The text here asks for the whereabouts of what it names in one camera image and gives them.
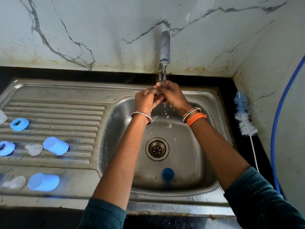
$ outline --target drain strainer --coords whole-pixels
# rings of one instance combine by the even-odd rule
[[[146,144],[146,154],[154,161],[164,160],[170,152],[170,147],[166,140],[160,137],[150,139]]]

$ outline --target sleeve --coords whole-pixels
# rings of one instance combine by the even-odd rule
[[[123,228],[126,211],[96,198],[90,198],[78,229]]]
[[[224,197],[243,228],[305,228],[304,217],[256,169],[247,169]]]

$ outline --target blue hose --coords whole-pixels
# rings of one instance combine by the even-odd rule
[[[280,186],[278,183],[278,176],[276,174],[276,166],[275,166],[275,134],[276,134],[276,127],[278,125],[278,118],[280,116],[282,107],[283,107],[283,103],[284,100],[287,96],[287,93],[293,83],[293,81],[295,80],[297,74],[299,73],[300,69],[302,68],[303,64],[305,63],[305,55],[302,58],[302,60],[300,61],[299,65],[297,66],[297,68],[295,69],[294,73],[292,74],[283,94],[282,97],[280,99],[280,102],[278,104],[278,108],[276,110],[275,116],[274,116],[274,120],[273,120],[273,126],[272,126],[272,132],[271,132],[271,143],[270,143],[270,158],[271,158],[271,166],[272,166],[272,173],[273,173],[273,180],[274,180],[274,185],[275,185],[275,189],[276,191],[281,194],[280,192]]]

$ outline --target white brush handle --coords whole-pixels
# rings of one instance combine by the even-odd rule
[[[257,172],[259,173],[260,171],[258,170],[258,166],[257,166],[257,161],[256,161],[256,156],[255,156],[255,151],[254,151],[254,146],[253,146],[252,136],[250,136],[250,140],[251,140],[251,145],[252,145],[252,150],[253,150],[253,155],[254,155],[254,160],[255,160],[256,170],[257,170]]]

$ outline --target hand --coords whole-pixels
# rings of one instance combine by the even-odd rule
[[[155,96],[156,86],[135,94],[135,110],[151,114],[152,110],[164,99],[162,94]]]
[[[167,85],[167,88],[160,83],[156,83],[156,86],[159,92],[164,95],[164,98],[177,110],[180,116],[183,116],[193,108],[186,100],[178,84],[169,80],[166,80],[165,84]]]

